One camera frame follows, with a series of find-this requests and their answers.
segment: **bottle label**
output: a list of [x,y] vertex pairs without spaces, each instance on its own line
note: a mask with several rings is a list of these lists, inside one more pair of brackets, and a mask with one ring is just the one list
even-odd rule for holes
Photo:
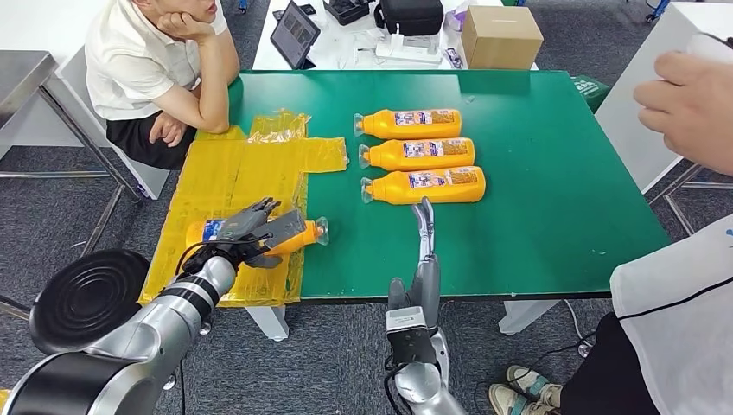
[[425,156],[455,156],[468,153],[466,140],[451,138],[450,140],[436,140],[422,143],[406,142],[402,144],[405,157]]
[[394,113],[396,125],[448,124],[455,120],[451,110],[397,111]]
[[223,219],[209,219],[204,224],[204,230],[201,234],[201,240],[216,240],[216,235],[219,234],[221,224],[224,223]]
[[408,177],[410,177],[411,188],[433,188],[449,184],[445,177],[426,171],[410,173]]
[[470,184],[479,181],[479,175],[473,167],[461,167],[459,169],[450,169],[446,173],[448,183],[450,184]]

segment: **cardboard box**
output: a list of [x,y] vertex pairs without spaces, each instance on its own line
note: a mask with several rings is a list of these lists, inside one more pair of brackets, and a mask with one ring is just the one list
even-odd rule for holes
[[530,69],[543,40],[527,7],[469,6],[461,35],[471,69]]

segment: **green table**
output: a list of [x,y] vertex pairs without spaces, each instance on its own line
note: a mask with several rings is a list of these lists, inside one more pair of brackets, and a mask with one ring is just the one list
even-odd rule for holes
[[328,247],[306,248],[303,300],[385,297],[417,263],[409,206],[364,204],[353,115],[457,108],[488,178],[477,203],[435,205],[446,297],[604,297],[614,268],[668,244],[656,217],[565,72],[309,71],[243,73],[234,123],[279,108],[312,116],[312,137],[347,138],[346,172],[310,175],[308,217]]

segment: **tablet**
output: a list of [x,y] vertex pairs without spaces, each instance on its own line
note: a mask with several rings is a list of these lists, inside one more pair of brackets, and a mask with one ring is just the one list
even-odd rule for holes
[[306,57],[320,33],[321,30],[316,24],[295,2],[291,1],[272,32],[270,41],[290,67],[308,69],[308,66],[314,65]]

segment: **orange bottle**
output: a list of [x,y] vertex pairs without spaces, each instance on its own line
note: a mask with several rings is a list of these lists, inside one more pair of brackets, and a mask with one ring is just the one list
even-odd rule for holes
[[461,136],[458,110],[382,110],[372,115],[354,115],[354,135],[369,134],[387,140],[452,138]]
[[479,201],[486,192],[486,177],[478,167],[422,171],[393,171],[380,179],[361,179],[361,198],[392,205],[419,203],[428,196],[433,203]]
[[[216,233],[223,222],[223,219],[210,219],[192,223],[186,232],[186,245],[191,246],[202,240],[216,240]],[[328,220],[324,217],[306,220],[304,231],[265,252],[265,255],[293,253],[306,245],[315,243],[328,245]]]
[[381,167],[393,171],[440,169],[470,166],[476,150],[469,138],[431,140],[389,140],[372,148],[359,146],[359,165]]

